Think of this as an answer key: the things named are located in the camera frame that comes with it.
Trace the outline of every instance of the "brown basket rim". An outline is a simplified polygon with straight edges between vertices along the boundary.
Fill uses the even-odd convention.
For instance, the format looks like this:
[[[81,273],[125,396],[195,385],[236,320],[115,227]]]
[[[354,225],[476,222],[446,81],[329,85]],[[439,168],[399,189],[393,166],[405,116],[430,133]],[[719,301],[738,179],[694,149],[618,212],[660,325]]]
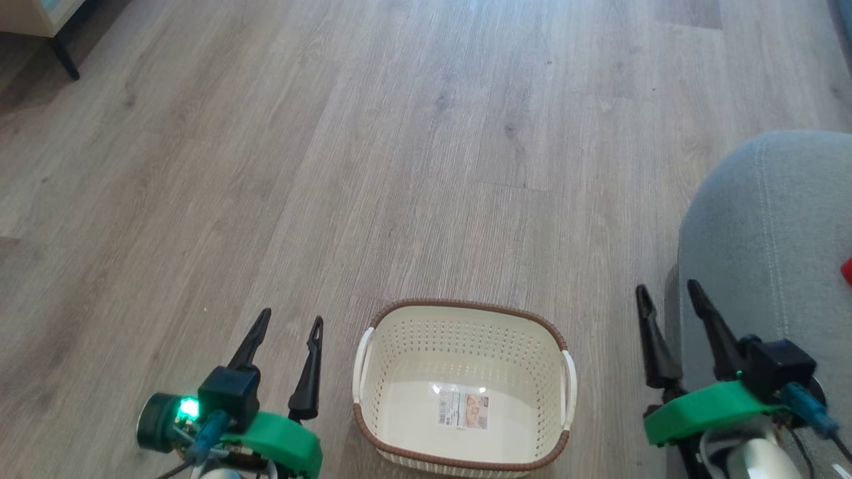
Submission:
[[[539,323],[539,325],[543,326],[544,329],[546,329],[550,333],[550,335],[553,336],[553,338],[556,340],[556,344],[559,346],[560,351],[565,351],[568,349],[567,343],[565,342],[565,338],[563,338],[559,331],[545,318],[542,318],[539,315],[521,309],[506,308],[503,306],[497,306],[494,304],[487,303],[473,303],[467,301],[455,301],[445,299],[404,299],[401,301],[397,301],[396,303],[392,303],[389,306],[383,308],[381,311],[379,311],[373,317],[373,320],[370,322],[369,327],[377,328],[379,323],[381,323],[382,320],[392,311],[404,308],[406,306],[443,306],[448,308],[479,309],[482,311],[492,311],[494,313],[520,316],[521,318],[534,321],[536,323]],[[361,431],[361,434],[363,434],[367,441],[369,441],[370,444],[372,444],[373,447],[375,447],[376,449],[406,459],[423,461],[446,467],[458,467],[460,469],[496,470],[506,472],[523,472],[541,469],[546,465],[552,463],[556,460],[557,457],[559,457],[559,454],[561,454],[562,451],[565,450],[565,446],[568,444],[568,439],[571,436],[571,431],[564,430],[559,435],[559,441],[556,442],[556,445],[553,447],[553,449],[551,449],[550,452],[543,458],[535,460],[533,462],[489,463],[480,461],[466,461],[461,459],[442,458],[441,456],[433,456],[431,454],[418,453],[409,449],[404,449],[402,447],[391,446],[387,442],[384,442],[377,438],[367,428],[366,421],[364,420],[364,413],[361,412],[361,405],[359,403],[353,404],[353,413],[355,416],[355,423],[358,425],[358,429]]]

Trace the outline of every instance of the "blue cable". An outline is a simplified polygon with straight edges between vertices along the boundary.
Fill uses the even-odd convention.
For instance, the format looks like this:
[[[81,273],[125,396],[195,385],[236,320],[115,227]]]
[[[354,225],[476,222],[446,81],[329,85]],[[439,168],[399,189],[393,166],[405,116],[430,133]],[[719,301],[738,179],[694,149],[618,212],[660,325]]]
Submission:
[[[204,464],[210,456],[210,450],[222,440],[231,418],[221,409],[210,413],[201,430],[195,435],[195,442],[187,449],[186,461],[195,466]]]
[[[820,439],[837,435],[840,425],[828,410],[799,383],[788,383],[780,391],[781,402],[786,404],[799,418],[814,428]]]

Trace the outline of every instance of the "green 3d-printed part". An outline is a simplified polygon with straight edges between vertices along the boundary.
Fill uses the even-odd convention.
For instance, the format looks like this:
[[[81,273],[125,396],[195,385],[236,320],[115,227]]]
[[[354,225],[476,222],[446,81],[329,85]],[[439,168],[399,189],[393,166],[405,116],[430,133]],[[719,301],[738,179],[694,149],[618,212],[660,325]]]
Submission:
[[[260,411],[244,434],[226,434],[222,440],[250,447],[252,451],[307,479],[320,476],[320,439],[310,430],[278,414]]]
[[[663,447],[694,434],[739,423],[759,414],[786,409],[760,402],[740,381],[716,383],[678,397],[645,418],[645,434]]]

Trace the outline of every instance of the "basket handle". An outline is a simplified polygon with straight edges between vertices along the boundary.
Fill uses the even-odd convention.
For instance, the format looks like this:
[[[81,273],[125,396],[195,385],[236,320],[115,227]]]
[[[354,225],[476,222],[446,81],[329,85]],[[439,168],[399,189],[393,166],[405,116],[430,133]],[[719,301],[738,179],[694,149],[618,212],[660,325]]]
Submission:
[[[565,359],[565,373],[567,378],[562,379],[562,402],[565,407],[562,409],[562,428],[571,430],[571,423],[574,422],[574,412],[577,410],[577,368],[574,366],[574,359],[566,350],[562,351],[562,356]],[[568,398],[565,397],[565,383],[568,383],[571,390],[568,392]]]
[[[376,328],[368,328],[361,336],[361,342],[358,344],[358,352],[355,354],[355,367],[352,371],[352,402],[359,404],[361,402],[361,375],[364,369],[364,359],[367,355],[367,346],[370,345],[370,338]]]

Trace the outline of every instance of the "red object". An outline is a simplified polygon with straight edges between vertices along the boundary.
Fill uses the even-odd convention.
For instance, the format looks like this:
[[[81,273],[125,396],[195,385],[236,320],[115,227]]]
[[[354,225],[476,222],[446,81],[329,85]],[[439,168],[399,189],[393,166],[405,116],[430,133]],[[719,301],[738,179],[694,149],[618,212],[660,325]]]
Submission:
[[[840,267],[840,273],[846,278],[846,282],[852,286],[852,257]]]

